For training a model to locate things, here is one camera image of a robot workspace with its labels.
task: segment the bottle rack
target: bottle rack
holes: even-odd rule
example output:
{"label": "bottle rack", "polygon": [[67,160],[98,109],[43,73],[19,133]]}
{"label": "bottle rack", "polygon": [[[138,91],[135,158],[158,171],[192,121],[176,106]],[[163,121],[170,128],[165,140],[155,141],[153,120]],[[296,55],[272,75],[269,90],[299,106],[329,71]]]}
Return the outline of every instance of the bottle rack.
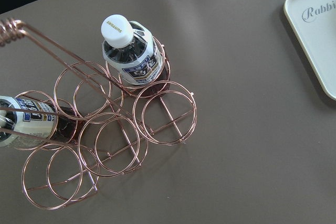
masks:
{"label": "bottle rack", "polygon": [[[193,133],[197,122],[196,103],[193,97],[194,94],[189,92],[181,84],[170,80],[171,69],[169,60],[165,53],[164,46],[156,38],[154,38],[155,42],[159,48],[162,60],[164,61],[160,73],[166,71],[167,78],[166,80],[154,80],[145,86],[135,87],[127,86],[122,82],[119,75],[112,74],[107,63],[106,66],[103,67],[95,62],[85,61],[70,50],[45,36],[36,28],[21,20],[11,18],[5,22],[0,22],[0,46],[5,46],[11,41],[23,37],[30,39],[38,47],[43,49],[56,61],[62,64],[65,67],[65,70],[55,81],[53,96],[50,96],[43,91],[33,90],[20,93],[16,97],[26,97],[50,103],[54,105],[56,110],[55,113],[39,113],[57,115],[56,120],[58,116],[67,117],[76,120],[76,127],[82,125],[79,135],[73,136],[67,143],[51,140],[50,137],[52,134],[49,138],[45,139],[0,128],[0,131],[2,132],[19,136],[29,136],[31,139],[43,141],[41,146],[25,149],[31,151],[31,153],[22,169],[23,193],[34,206],[41,209],[54,210],[87,199],[97,193],[97,184],[100,177],[115,177],[133,172],[140,168],[148,154],[149,143],[161,145],[185,143]],[[55,46],[74,59],[76,63],[66,63],[45,44]],[[71,77],[75,75],[79,80],[79,84],[73,93],[72,102],[59,97],[60,83],[66,83],[68,73],[72,73]],[[108,90],[95,79],[97,76],[108,83]],[[102,107],[95,109],[86,115],[81,114],[80,109],[78,109],[78,92],[84,84],[91,87],[96,95],[99,95],[106,100]],[[152,91],[153,88],[157,89],[158,87],[159,90],[156,90],[156,92],[149,92]],[[113,97],[115,90],[118,90],[117,97]],[[179,99],[183,99],[187,106],[189,106],[187,111],[180,115],[174,114],[165,102],[165,99],[170,95],[178,96]],[[61,104],[70,107],[75,114],[67,114],[62,110]],[[149,125],[145,115],[149,107],[153,104],[160,107],[160,109],[155,110],[155,113],[163,113],[169,119],[168,122],[165,122],[160,126],[156,125],[155,127]],[[12,108],[2,109],[6,111],[34,112],[31,110]],[[183,131],[179,127],[179,122],[186,118],[189,119],[187,123],[188,126],[184,128]],[[109,137],[104,136],[104,131],[111,127],[110,125],[112,124],[113,127],[117,126],[121,134]],[[95,127],[95,133],[90,132],[91,127]],[[157,137],[160,132],[168,128],[173,129],[177,137],[170,138],[169,136],[168,140],[166,138],[162,140]],[[116,141],[116,139],[124,142],[124,145],[120,146],[118,150],[111,152],[108,148],[99,147],[101,142],[112,143]],[[61,170],[59,172],[62,173],[61,167],[57,164],[57,159],[60,159],[60,157],[62,159],[65,152],[68,153],[68,155],[72,155],[75,159],[77,168],[75,169],[75,172],[72,171],[71,175],[65,175],[66,178],[61,180],[57,178],[58,180],[54,181],[56,179],[50,175],[51,170],[56,168]],[[47,154],[47,156],[50,156],[46,159],[46,182],[43,185],[29,187],[28,184],[30,184],[30,181],[27,179],[30,171],[29,166],[32,165],[31,163],[33,163],[34,158],[40,154]],[[130,156],[124,163],[119,162],[118,168],[111,168],[109,164],[115,157],[121,154]],[[53,197],[53,199],[47,200],[47,202],[42,200],[44,197],[38,196],[45,190],[49,190],[48,195]],[[64,196],[61,191],[66,191],[67,196]]]}

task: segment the white bottle cap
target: white bottle cap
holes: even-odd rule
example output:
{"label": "white bottle cap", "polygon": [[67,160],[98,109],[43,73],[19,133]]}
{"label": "white bottle cap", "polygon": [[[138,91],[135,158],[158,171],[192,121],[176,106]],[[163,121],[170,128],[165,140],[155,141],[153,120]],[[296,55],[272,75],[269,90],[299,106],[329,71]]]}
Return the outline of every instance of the white bottle cap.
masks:
{"label": "white bottle cap", "polygon": [[0,110],[0,128],[6,125],[6,114],[7,112],[5,110]]}
{"label": "white bottle cap", "polygon": [[115,14],[104,20],[101,34],[111,47],[123,48],[131,43],[133,28],[124,16]]}

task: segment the lying bottle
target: lying bottle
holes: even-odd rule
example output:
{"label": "lying bottle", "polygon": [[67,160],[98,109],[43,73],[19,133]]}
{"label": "lying bottle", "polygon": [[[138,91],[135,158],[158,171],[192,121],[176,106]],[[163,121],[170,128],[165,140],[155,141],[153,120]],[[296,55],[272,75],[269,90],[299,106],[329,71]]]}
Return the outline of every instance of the lying bottle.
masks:
{"label": "lying bottle", "polygon": [[146,85],[153,80],[167,80],[160,54],[151,32],[138,22],[121,15],[107,17],[101,25],[104,59],[132,85]]}
{"label": "lying bottle", "polygon": [[[34,110],[36,113],[5,111],[1,110],[1,107]],[[75,114],[70,108],[61,108],[68,114]],[[38,113],[39,111],[55,112],[55,107],[43,102],[0,96],[0,128],[48,138],[52,134],[54,124],[57,121],[55,132],[50,139],[63,143],[68,142],[81,130],[82,123],[79,123],[76,128],[77,122],[75,120],[63,116],[58,116],[58,120],[56,120],[56,115],[41,114]],[[33,148],[43,142],[25,136],[1,132],[0,129],[0,147]]]}

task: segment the beige table surface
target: beige table surface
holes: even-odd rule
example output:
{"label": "beige table surface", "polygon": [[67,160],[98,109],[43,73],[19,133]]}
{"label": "beige table surface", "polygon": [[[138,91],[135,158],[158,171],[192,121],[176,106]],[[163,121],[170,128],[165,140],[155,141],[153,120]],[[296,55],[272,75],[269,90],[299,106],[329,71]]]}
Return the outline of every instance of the beige table surface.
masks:
{"label": "beige table surface", "polygon": [[[172,79],[195,93],[185,145],[151,145],[133,174],[94,197],[40,210],[21,192],[28,152],[0,150],[0,223],[335,223],[336,102],[321,89],[285,0],[39,0],[22,19],[103,64],[100,25],[119,13],[165,44]],[[0,49],[3,95],[52,94],[63,69],[27,39]]]}

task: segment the white tray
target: white tray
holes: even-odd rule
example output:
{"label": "white tray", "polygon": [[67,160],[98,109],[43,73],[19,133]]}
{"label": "white tray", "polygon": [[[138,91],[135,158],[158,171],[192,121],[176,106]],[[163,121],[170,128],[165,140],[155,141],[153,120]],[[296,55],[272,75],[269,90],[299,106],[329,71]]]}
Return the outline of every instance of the white tray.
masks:
{"label": "white tray", "polygon": [[336,0],[286,0],[283,8],[321,86],[336,100]]}

